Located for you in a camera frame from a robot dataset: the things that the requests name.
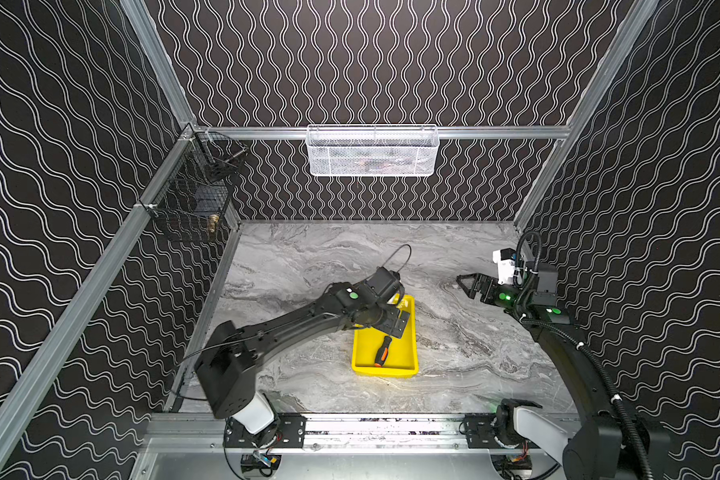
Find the black orange screwdriver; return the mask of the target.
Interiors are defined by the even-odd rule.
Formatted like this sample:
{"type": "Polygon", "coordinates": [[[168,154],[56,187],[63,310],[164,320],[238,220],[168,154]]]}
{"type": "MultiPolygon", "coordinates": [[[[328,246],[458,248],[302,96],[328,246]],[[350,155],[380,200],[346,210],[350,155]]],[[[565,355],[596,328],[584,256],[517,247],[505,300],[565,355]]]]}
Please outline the black orange screwdriver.
{"type": "Polygon", "coordinates": [[[380,347],[376,351],[375,357],[374,357],[374,366],[381,368],[385,365],[387,358],[389,356],[390,346],[392,343],[393,338],[389,335],[385,335],[380,347]]]}

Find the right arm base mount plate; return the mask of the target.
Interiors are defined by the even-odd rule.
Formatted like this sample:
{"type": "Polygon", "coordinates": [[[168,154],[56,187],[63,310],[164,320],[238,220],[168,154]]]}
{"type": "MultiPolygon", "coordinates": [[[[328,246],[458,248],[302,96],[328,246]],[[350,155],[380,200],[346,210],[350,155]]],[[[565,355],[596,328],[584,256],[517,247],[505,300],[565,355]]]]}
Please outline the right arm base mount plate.
{"type": "Polygon", "coordinates": [[[498,418],[495,414],[467,414],[457,427],[467,441],[469,449],[539,449],[539,446],[522,437],[513,421],[498,418]]]}

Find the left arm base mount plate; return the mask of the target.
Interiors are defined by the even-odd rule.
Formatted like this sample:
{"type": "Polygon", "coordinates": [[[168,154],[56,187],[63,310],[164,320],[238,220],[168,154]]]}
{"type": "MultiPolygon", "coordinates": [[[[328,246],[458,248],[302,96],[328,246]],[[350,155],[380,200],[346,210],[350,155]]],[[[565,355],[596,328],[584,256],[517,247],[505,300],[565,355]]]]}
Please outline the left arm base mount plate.
{"type": "Polygon", "coordinates": [[[228,418],[223,446],[226,448],[258,449],[302,448],[307,419],[297,413],[276,414],[275,420],[262,431],[252,434],[244,425],[228,418]]]}

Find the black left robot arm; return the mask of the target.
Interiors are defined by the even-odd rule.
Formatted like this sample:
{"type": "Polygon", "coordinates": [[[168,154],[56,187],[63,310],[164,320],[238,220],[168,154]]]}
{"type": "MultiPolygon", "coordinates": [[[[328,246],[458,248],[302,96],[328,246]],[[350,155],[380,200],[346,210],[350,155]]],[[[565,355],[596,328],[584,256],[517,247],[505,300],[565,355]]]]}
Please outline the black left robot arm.
{"type": "Polygon", "coordinates": [[[194,364],[194,372],[217,419],[229,418],[253,401],[258,371],[275,356],[317,337],[371,328],[402,337],[408,314],[400,309],[400,274],[379,267],[356,282],[330,284],[317,299],[262,323],[218,325],[194,364]]]}

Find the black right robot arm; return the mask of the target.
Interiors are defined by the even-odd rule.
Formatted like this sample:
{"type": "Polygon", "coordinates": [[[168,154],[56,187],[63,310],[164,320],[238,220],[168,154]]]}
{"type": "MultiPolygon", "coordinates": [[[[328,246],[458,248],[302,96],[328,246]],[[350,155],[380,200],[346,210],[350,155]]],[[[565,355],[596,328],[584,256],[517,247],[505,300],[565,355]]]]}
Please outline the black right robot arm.
{"type": "Polygon", "coordinates": [[[532,337],[553,362],[578,417],[565,420],[532,401],[504,399],[492,431],[497,443],[534,444],[568,479],[659,479],[670,435],[636,413],[585,341],[557,295],[558,270],[525,264],[519,279],[502,284],[482,273],[456,278],[471,299],[497,306],[532,337]]]}

